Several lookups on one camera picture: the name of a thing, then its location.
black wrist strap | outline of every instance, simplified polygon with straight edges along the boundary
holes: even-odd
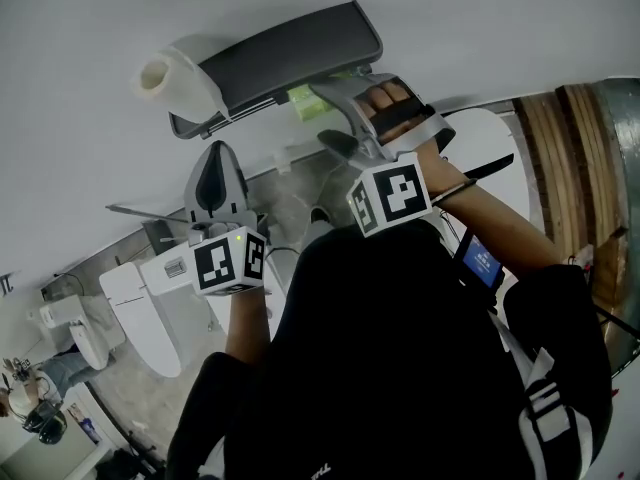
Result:
[[[438,206],[440,203],[442,203],[442,201],[449,199],[451,196],[455,196],[459,192],[462,192],[463,190],[466,190],[467,188],[472,187],[476,183],[478,183],[478,179],[471,178],[465,181],[464,183],[460,183],[460,185],[456,185],[455,187],[452,187],[449,190],[445,190],[438,197],[435,197],[431,200],[431,205]]]

person's foot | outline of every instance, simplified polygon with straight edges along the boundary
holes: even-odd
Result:
[[[331,224],[331,217],[329,217],[327,210],[322,206],[314,206],[311,208],[311,224],[318,222],[319,220],[323,220]]]

person wearing black shirt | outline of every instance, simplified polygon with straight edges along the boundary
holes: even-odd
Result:
[[[368,96],[369,117],[408,97],[389,83]],[[435,141],[416,152],[431,197],[466,180]],[[518,278],[504,299],[511,331],[555,359],[595,457],[611,372],[580,268],[478,186],[442,208]],[[303,251],[272,342],[264,290],[233,295],[226,352],[192,388],[167,478],[533,478],[518,430],[522,382],[487,309],[424,221],[367,239],[355,226],[328,232]]]

toilet paper roll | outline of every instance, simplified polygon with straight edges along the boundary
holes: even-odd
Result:
[[[218,111],[229,112],[216,83],[180,50],[169,47],[157,52],[132,81],[140,98],[191,121],[204,123]]]

gray tiled floor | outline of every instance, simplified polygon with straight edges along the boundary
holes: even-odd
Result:
[[[491,110],[502,115],[514,134],[529,183],[531,220],[541,228],[543,221],[538,190],[518,118],[510,102],[493,105]],[[314,204],[325,206],[338,226],[352,222],[345,195],[357,174],[357,171],[339,164],[329,154],[320,153],[295,162],[289,173],[272,171],[250,180],[251,205],[269,214],[275,245],[288,245],[300,250],[309,210]],[[184,234],[180,224],[170,227],[174,236]],[[153,256],[148,246],[149,241],[140,230],[83,262],[71,273],[81,279],[88,295],[100,294],[102,290],[98,278],[117,266],[115,257],[118,256],[124,263],[143,251],[136,258],[148,259]],[[279,262],[278,271],[286,281],[295,268],[295,256],[282,254],[276,259]],[[60,278],[48,288],[52,299],[78,292],[75,279],[69,277]],[[140,359],[131,344],[125,343],[115,352],[117,363],[102,372],[92,385],[123,428],[133,430],[143,444],[155,446],[158,454],[166,457],[171,437],[202,362],[209,354],[223,350],[225,340],[224,333],[214,329],[211,340],[200,351],[199,357],[176,379],[158,376]]]

